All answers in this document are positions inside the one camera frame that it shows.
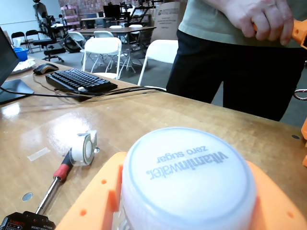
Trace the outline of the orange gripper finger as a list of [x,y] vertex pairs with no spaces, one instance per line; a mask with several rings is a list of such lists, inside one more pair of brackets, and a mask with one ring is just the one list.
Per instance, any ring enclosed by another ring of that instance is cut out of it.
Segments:
[[114,154],[65,214],[58,230],[110,230],[119,210],[126,152]]
[[257,197],[251,230],[305,230],[307,221],[283,190],[258,166],[248,161]]

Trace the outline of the operator hand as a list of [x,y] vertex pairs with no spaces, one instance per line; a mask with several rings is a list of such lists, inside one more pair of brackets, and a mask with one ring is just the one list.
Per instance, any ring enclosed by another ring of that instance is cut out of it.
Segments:
[[245,37],[279,40],[283,46],[292,38],[294,18],[285,0],[224,0],[220,11]]

